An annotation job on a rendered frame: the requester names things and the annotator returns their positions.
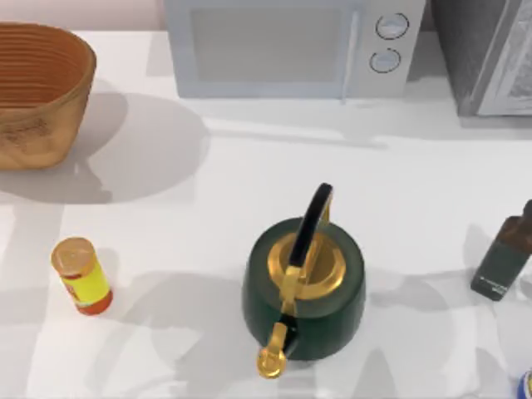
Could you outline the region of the dark green bottle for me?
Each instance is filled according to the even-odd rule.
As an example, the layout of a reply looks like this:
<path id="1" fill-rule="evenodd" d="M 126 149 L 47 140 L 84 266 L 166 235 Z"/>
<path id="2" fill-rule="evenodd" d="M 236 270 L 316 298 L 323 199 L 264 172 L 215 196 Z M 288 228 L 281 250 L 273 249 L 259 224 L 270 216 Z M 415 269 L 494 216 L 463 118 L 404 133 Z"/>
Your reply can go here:
<path id="1" fill-rule="evenodd" d="M 532 199 L 522 215 L 501 225 L 470 282 L 470 289 L 499 302 L 532 256 Z"/>

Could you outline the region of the green and gold kettle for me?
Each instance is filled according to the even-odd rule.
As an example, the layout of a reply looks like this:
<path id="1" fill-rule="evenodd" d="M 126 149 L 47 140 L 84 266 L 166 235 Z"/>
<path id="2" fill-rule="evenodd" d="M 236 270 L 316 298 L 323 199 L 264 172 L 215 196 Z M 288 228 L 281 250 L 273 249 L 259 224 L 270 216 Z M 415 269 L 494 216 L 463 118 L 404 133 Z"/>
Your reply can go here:
<path id="1" fill-rule="evenodd" d="M 304 215 L 273 224 L 250 251 L 242 310 L 263 378 L 280 377 L 289 361 L 332 356 L 362 320 L 365 260 L 355 239 L 330 220 L 332 201 L 333 187 L 321 183 Z"/>

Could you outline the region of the pale microwave oven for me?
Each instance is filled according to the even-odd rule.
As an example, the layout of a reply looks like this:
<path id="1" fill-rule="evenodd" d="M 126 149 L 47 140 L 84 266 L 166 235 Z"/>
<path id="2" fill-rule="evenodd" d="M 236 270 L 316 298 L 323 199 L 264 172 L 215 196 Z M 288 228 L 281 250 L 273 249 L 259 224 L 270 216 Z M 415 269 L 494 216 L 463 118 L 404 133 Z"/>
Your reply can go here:
<path id="1" fill-rule="evenodd" d="M 358 34 L 349 99 L 402 94 L 426 0 L 164 0 L 180 96 L 189 98 L 330 98 L 341 100 L 352 14 Z M 400 12 L 406 34 L 383 40 L 379 17 Z M 401 54 L 379 74 L 374 52 Z"/>

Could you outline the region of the microwave knob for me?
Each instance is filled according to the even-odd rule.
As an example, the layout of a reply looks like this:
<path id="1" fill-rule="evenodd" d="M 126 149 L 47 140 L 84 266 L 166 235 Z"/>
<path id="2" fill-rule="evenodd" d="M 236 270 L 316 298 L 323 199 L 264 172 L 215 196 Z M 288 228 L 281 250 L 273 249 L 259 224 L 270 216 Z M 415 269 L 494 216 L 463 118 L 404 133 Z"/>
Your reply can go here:
<path id="1" fill-rule="evenodd" d="M 369 60 L 370 68 L 379 74 L 395 71 L 401 65 L 401 54 L 392 48 L 374 52 Z"/>
<path id="2" fill-rule="evenodd" d="M 406 34 L 410 26 L 408 18 L 400 12 L 379 17 L 376 33 L 383 40 L 396 40 Z"/>

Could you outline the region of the yellow and red can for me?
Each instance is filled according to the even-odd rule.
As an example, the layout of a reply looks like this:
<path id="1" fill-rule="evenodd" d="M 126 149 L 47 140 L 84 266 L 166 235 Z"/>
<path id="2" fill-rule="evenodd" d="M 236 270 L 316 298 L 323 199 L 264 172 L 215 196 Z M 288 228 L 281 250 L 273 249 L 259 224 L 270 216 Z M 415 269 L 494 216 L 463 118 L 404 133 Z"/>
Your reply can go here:
<path id="1" fill-rule="evenodd" d="M 90 240 L 60 241 L 52 250 L 51 264 L 79 313 L 95 316 L 109 308 L 113 292 Z"/>

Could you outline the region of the brown woven basket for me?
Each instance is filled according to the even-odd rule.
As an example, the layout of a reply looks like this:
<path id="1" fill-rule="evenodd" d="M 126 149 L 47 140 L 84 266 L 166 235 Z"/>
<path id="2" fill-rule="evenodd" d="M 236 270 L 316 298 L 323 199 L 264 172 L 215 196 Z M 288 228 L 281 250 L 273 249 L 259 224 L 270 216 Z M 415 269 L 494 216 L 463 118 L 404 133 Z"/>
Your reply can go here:
<path id="1" fill-rule="evenodd" d="M 76 34 L 0 22 L 0 170 L 39 170 L 65 160 L 81 127 L 96 54 Z"/>

